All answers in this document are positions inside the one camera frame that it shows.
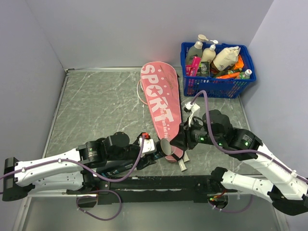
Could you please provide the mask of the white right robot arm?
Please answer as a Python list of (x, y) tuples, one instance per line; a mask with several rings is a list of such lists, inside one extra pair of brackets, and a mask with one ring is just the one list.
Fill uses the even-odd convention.
[(216, 146), (264, 176), (262, 180), (216, 167), (210, 177), (214, 191), (237, 190), (255, 195), (290, 216), (308, 211), (308, 180), (278, 160), (254, 133), (234, 128), (229, 118), (219, 110), (182, 122), (178, 134), (170, 142), (183, 151), (192, 150), (199, 143)]

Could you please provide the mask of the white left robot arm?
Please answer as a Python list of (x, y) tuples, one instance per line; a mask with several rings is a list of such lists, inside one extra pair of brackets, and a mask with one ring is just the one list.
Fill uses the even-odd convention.
[(94, 175), (94, 169), (108, 161), (136, 161), (152, 157), (157, 148), (148, 133), (141, 133), (134, 143), (124, 132), (106, 138), (88, 141), (62, 154), (32, 161), (19, 161), (15, 157), (5, 160), (2, 200), (16, 201), (29, 193), (48, 190), (81, 190), (90, 193), (95, 181), (82, 174), (83, 170)]

